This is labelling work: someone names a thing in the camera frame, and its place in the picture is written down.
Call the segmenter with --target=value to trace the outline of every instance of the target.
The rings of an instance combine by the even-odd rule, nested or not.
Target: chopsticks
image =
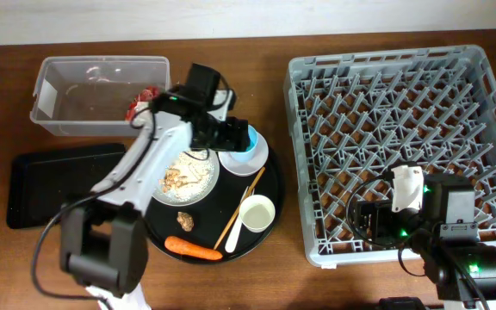
[[[221,233],[220,235],[220,238],[217,239],[217,242],[215,243],[214,245],[214,250],[217,249],[218,246],[220,246],[220,243],[221,241],[223,240],[223,237],[225,237],[225,235],[227,234],[227,232],[229,231],[229,228],[231,228],[231,226],[233,225],[234,221],[237,219],[237,216],[239,215],[239,210],[240,210],[240,205],[242,204],[242,202],[248,198],[250,196],[250,193],[254,190],[254,188],[256,187],[256,184],[257,182],[259,181],[259,178],[262,177],[262,175],[264,174],[265,172],[265,167],[263,167],[257,174],[256,178],[254,179],[254,181],[251,183],[250,185],[250,188],[248,188],[248,190],[246,190],[245,194],[242,196],[242,199],[240,200],[240,203],[239,203],[239,206],[237,207],[237,209],[234,211],[234,213],[232,214],[232,217],[231,219],[229,220],[229,222],[227,223],[227,225],[225,226],[225,229],[223,229],[223,232]]]

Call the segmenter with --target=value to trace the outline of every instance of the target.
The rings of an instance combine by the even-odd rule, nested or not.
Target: cup
[[[257,131],[250,125],[248,125],[248,137],[250,137],[250,145],[246,148],[246,151],[229,152],[232,159],[236,160],[239,163],[250,161],[250,159],[254,158],[254,155],[256,154]]]
[[[240,204],[239,217],[249,231],[260,233],[275,219],[275,205],[264,195],[251,195]]]

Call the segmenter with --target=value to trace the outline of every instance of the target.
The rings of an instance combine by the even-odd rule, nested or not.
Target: red object
[[[158,88],[149,86],[143,91],[141,91],[140,94],[138,94],[135,99],[133,99],[133,102],[129,105],[129,110],[126,113],[126,121],[130,121],[133,116],[135,115],[135,108],[137,107],[137,102],[149,102],[151,101],[155,96],[158,96]]]

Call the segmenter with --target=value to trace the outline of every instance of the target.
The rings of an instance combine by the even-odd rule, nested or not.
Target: carrot
[[[193,245],[188,241],[178,237],[170,236],[165,239],[164,246],[166,249],[181,255],[198,257],[208,260],[220,260],[223,255],[216,250],[203,248],[199,245]]]

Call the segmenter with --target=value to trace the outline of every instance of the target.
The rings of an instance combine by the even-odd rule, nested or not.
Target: table
[[[239,96],[232,114],[257,126],[283,162],[287,180],[278,226],[255,251],[236,262],[188,265],[150,246],[142,284],[153,309],[358,308],[389,296],[417,296],[425,304],[438,304],[430,281],[405,274],[398,263],[321,270],[307,262],[282,83],[288,62],[298,56],[461,44],[484,47],[496,77],[496,30],[0,46],[0,308],[96,308],[94,302],[57,301],[34,290],[28,272],[40,229],[11,230],[5,215],[10,162],[16,155],[110,141],[131,143],[130,139],[54,137],[28,118],[44,58],[103,54],[165,56],[170,60],[172,83],[185,79],[191,62],[219,70]],[[55,229],[40,257],[42,285],[82,294],[83,289],[60,272],[58,253],[59,230]],[[421,264],[408,263],[413,269]]]

